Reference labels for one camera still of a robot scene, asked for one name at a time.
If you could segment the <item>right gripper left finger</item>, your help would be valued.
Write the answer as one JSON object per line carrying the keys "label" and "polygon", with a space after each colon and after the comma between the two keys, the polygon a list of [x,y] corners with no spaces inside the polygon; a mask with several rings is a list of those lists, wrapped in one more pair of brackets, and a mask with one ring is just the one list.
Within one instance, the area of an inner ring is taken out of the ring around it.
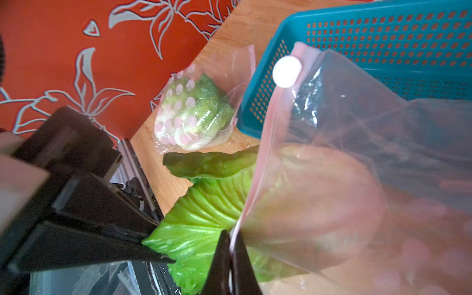
{"label": "right gripper left finger", "polygon": [[201,295],[230,295],[229,273],[231,270],[230,237],[226,230],[220,234]]}

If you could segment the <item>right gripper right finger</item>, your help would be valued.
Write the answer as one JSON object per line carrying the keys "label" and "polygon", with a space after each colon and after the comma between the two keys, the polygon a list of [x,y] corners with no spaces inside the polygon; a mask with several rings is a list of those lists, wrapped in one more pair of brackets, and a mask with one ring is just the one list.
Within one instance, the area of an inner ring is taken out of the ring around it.
{"label": "right gripper right finger", "polygon": [[232,294],[262,295],[242,234],[236,236],[232,253]]}

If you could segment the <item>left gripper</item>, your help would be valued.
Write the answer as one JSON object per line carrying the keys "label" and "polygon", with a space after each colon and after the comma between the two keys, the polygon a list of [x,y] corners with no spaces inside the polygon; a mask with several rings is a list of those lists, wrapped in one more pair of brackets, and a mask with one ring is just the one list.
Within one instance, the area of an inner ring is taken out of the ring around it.
{"label": "left gripper", "polygon": [[109,181],[122,162],[108,134],[69,107],[57,109],[13,153],[49,177],[1,234],[1,269],[14,274],[118,261],[172,263],[142,242],[157,222]]}

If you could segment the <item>chinese cabbage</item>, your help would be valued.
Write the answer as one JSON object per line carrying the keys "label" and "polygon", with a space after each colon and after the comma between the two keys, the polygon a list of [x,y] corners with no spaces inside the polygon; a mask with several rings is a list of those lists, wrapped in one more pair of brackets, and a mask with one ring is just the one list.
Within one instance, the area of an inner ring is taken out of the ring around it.
{"label": "chinese cabbage", "polygon": [[169,79],[157,109],[157,146],[164,151],[205,148],[215,142],[235,112],[226,93],[206,74],[198,79],[177,74]]}
{"label": "chinese cabbage", "polygon": [[384,215],[371,169],[328,147],[171,152],[163,164],[192,184],[143,244],[173,260],[169,271],[185,295],[202,291],[223,230],[242,234],[255,276],[266,283],[348,261]]}

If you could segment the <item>chinese cabbage front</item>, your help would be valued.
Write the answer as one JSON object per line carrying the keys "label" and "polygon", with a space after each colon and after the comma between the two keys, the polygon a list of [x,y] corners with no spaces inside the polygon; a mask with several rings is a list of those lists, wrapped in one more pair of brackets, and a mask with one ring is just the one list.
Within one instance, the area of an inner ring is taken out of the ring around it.
{"label": "chinese cabbage front", "polygon": [[177,74],[169,79],[157,109],[157,146],[164,151],[205,148],[215,142],[235,112],[226,93],[206,74],[198,79]]}

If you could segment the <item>clear zipper bag pink dots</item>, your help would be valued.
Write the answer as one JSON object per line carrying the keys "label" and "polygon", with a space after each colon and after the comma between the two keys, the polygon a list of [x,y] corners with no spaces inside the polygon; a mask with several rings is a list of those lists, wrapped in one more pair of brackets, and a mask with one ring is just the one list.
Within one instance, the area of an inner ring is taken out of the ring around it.
{"label": "clear zipper bag pink dots", "polygon": [[158,152],[198,151],[226,142],[255,69],[249,45],[210,55],[171,76],[154,123]]}

